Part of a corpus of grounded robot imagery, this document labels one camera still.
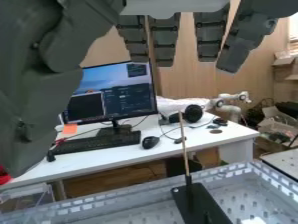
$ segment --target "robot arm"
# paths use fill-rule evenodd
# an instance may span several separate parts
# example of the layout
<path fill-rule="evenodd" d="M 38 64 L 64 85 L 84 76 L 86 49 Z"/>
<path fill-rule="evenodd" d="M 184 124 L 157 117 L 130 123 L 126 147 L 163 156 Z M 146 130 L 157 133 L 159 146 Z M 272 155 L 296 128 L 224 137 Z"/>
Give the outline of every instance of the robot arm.
<path fill-rule="evenodd" d="M 96 38 L 116 25 L 132 60 L 148 60 L 151 15 L 157 63 L 171 66 L 181 11 L 195 12 L 199 60 L 215 61 L 229 0 L 0 0 L 0 164 L 14 177 L 47 154 Z M 217 67 L 237 72 L 277 19 L 297 11 L 297 0 L 243 0 Z"/>
<path fill-rule="evenodd" d="M 241 108 L 235 105 L 225 105 L 228 100 L 240 100 L 245 103 L 252 103 L 252 100 L 249 98 L 249 92 L 244 91 L 241 93 L 237 93 L 235 95 L 229 93 L 223 93 L 219 95 L 219 98 L 213 99 L 211 101 L 213 107 L 219 112 L 229 113 L 231 114 L 231 120 L 236 123 L 240 122 L 241 118 Z"/>

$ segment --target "table leg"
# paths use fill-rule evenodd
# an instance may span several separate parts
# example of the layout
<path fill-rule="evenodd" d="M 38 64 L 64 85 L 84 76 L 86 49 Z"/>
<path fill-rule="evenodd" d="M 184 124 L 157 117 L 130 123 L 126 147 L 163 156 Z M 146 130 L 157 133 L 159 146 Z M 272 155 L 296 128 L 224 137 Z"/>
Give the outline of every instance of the table leg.
<path fill-rule="evenodd" d="M 56 201 L 63 201 L 67 200 L 67 193 L 66 193 L 66 188 L 64 188 L 64 183 L 63 180 L 56 181 L 55 183 L 55 189 L 56 189 L 56 194 L 55 194 L 55 199 Z"/>
<path fill-rule="evenodd" d="M 227 163 L 253 161 L 255 139 L 220 146 L 220 157 Z"/>

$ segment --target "metal rod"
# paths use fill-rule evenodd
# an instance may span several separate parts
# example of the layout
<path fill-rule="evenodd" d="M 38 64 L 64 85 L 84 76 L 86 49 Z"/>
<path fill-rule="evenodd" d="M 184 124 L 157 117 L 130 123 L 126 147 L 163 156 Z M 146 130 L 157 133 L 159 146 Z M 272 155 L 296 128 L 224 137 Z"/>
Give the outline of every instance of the metal rod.
<path fill-rule="evenodd" d="M 183 138 L 183 147 L 184 147 L 184 163 L 185 163 L 185 171 L 187 171 L 187 176 L 189 177 L 189 159 L 188 159 L 188 152 L 187 152 L 187 145 L 185 145 L 185 135 L 184 135 L 184 118 L 183 118 L 183 113 L 180 111 L 180 128 L 181 128 L 181 138 Z"/>

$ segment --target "white desk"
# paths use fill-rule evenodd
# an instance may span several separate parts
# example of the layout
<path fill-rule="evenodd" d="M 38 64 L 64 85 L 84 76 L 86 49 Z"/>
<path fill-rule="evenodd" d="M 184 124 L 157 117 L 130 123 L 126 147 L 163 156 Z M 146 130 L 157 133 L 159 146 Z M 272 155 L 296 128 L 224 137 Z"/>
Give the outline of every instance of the white desk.
<path fill-rule="evenodd" d="M 193 126 L 211 122 L 213 118 L 215 115 L 205 113 L 201 121 L 193 124 Z M 135 125 L 142 119 L 143 118 L 134 118 L 126 123 Z M 136 127 L 138 130 L 143 131 L 143 138 L 148 136 L 159 137 L 161 135 L 157 122 L 159 116 L 153 115 Z M 100 127 L 107 126 L 103 124 L 80 126 L 79 133 Z M 179 127 L 179 124 L 163 126 L 163 129 L 164 131 L 169 131 L 175 127 Z M 223 134 L 211 134 L 211 130 L 207 129 L 207 126 L 197 129 L 185 128 L 189 152 L 220 146 L 221 159 L 227 162 L 233 163 L 253 160 L 253 141 L 259 136 L 259 132 L 233 122 L 229 122 L 229 126 L 221 129 L 224 131 Z M 98 131 L 94 131 L 78 138 L 95 136 L 96 133 Z M 168 135 L 173 138 L 181 137 L 180 129 L 175 130 Z M 0 191 L 8 188 L 63 180 L 75 176 L 172 157 L 183 153 L 181 149 L 181 144 L 177 145 L 173 143 L 173 140 L 163 137 L 159 145 L 151 150 L 144 150 L 142 145 L 135 145 L 56 156 L 55 162 L 48 163 L 44 159 L 22 177 L 14 179 L 11 183 L 4 186 L 0 186 Z"/>
<path fill-rule="evenodd" d="M 298 181 L 298 149 L 263 156 L 261 159 Z"/>

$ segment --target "monitor screen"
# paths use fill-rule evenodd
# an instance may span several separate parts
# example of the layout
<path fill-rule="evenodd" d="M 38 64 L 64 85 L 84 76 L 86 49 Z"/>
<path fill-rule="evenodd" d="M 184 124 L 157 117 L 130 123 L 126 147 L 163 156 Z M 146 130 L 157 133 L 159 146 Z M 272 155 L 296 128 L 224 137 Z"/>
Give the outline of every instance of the monitor screen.
<path fill-rule="evenodd" d="M 84 68 L 63 112 L 66 124 L 88 124 L 157 113 L 151 63 L 124 62 Z"/>

